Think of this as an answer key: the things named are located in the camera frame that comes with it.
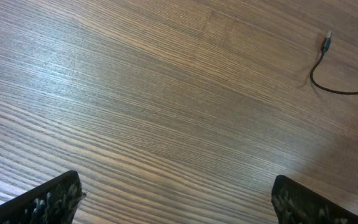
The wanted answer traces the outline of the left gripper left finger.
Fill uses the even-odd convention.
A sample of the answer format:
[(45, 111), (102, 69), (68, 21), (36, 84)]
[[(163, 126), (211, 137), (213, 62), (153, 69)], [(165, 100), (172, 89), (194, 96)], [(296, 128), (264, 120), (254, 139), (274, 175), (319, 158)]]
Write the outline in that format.
[(71, 224), (85, 197), (78, 173), (69, 170), (1, 204), (0, 223)]

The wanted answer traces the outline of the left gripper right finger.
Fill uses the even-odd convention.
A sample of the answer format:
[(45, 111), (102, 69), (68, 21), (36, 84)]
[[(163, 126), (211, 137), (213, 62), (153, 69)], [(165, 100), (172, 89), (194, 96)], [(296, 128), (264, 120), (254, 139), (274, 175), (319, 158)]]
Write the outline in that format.
[(285, 175), (276, 176), (271, 202), (279, 224), (358, 223), (358, 215)]

